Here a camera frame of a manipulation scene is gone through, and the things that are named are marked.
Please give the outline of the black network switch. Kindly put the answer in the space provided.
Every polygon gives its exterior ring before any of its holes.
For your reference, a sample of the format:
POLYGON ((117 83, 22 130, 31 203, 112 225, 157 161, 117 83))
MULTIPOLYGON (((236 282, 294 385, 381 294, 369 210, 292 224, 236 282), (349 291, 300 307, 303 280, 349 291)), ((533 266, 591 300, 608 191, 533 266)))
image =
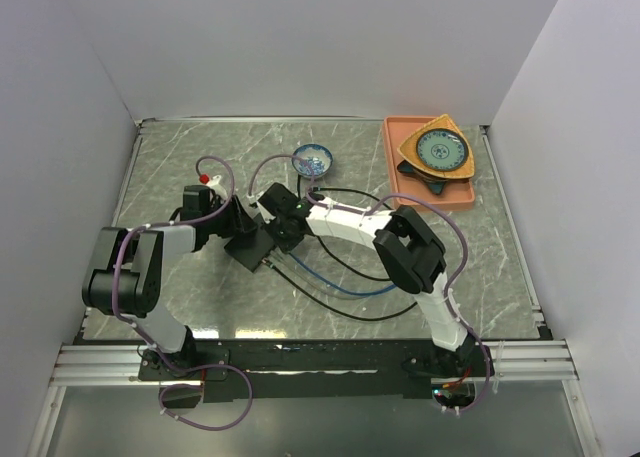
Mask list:
POLYGON ((233 237, 224 246, 225 252, 250 272, 255 272, 274 248, 274 240, 261 227, 233 237))

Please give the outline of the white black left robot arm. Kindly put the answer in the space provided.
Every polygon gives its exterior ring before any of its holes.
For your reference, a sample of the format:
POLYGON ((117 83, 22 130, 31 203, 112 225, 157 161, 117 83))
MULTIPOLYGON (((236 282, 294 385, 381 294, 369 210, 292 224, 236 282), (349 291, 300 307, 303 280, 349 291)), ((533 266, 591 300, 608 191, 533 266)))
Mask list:
POLYGON ((237 196, 188 185, 168 222, 99 231, 83 282, 83 303, 129 325, 167 372, 188 378, 211 361, 197 350, 191 329, 160 302, 163 264, 202 250, 212 236, 236 244, 254 237, 257 229, 237 196))

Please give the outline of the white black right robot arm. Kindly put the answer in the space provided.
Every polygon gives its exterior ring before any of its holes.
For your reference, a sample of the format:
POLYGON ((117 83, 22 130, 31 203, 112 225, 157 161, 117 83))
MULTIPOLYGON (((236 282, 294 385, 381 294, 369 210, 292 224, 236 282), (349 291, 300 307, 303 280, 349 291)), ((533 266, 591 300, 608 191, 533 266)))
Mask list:
POLYGON ((285 253, 307 236, 332 237, 375 251, 393 285, 414 296, 429 325, 435 349, 428 364, 452 376, 470 367, 476 339, 451 291, 468 261, 468 244, 449 216, 435 211, 460 241, 461 262, 452 274, 446 271, 444 243, 410 206, 358 208, 319 194, 298 197, 281 184, 258 194, 254 205, 285 253))

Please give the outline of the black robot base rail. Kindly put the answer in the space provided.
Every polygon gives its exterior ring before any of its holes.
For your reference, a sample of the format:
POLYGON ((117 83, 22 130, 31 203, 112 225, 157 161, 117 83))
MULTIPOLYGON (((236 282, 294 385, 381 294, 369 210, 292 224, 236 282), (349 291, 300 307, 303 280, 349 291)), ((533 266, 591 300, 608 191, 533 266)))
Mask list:
POLYGON ((200 384, 207 403, 399 395, 429 399, 435 380, 491 378, 490 350, 468 336, 449 351, 432 339, 196 339, 167 362, 147 350, 143 382, 200 384))

